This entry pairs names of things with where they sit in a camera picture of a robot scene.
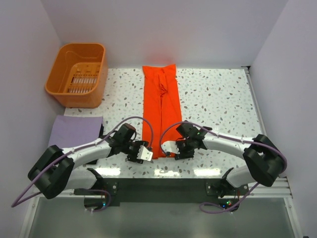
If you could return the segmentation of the orange t shirt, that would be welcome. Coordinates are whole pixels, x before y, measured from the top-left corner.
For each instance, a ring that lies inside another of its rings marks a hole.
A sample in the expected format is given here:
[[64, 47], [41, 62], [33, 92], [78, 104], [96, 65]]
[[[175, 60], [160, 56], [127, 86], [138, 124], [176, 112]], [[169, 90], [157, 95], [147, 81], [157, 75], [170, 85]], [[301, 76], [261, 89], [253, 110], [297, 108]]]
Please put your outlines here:
[[176, 65], [143, 66], [143, 73], [143, 118], [152, 125], [153, 159], [158, 159], [165, 157], [160, 148], [162, 133], [172, 124], [182, 121]]

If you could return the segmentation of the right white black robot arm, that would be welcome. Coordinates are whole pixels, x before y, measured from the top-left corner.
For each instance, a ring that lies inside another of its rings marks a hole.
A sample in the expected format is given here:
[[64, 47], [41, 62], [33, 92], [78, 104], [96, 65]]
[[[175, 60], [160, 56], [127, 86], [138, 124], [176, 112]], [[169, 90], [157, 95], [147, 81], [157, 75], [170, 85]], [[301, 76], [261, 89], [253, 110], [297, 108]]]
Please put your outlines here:
[[245, 166], [229, 168], [222, 178], [213, 184], [219, 197], [233, 194], [239, 187], [257, 182], [271, 187], [287, 168], [285, 156], [265, 135], [236, 137], [200, 127], [188, 121], [177, 127], [181, 138], [172, 141], [169, 151], [175, 158], [192, 158], [198, 149], [227, 153], [245, 161]]

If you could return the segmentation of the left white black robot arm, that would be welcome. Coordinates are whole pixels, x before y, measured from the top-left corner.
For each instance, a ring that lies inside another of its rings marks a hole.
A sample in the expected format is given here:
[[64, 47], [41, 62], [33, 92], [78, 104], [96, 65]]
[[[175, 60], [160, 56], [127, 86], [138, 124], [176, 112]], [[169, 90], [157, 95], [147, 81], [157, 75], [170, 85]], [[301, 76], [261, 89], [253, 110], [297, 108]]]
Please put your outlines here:
[[92, 161], [124, 153], [130, 162], [150, 161], [153, 152], [147, 141], [133, 140], [136, 129], [123, 124], [114, 135], [96, 139], [87, 144], [59, 148], [50, 146], [28, 173], [28, 179], [47, 199], [52, 199], [68, 189], [84, 188], [98, 194], [103, 188], [102, 177], [97, 171], [79, 167]]

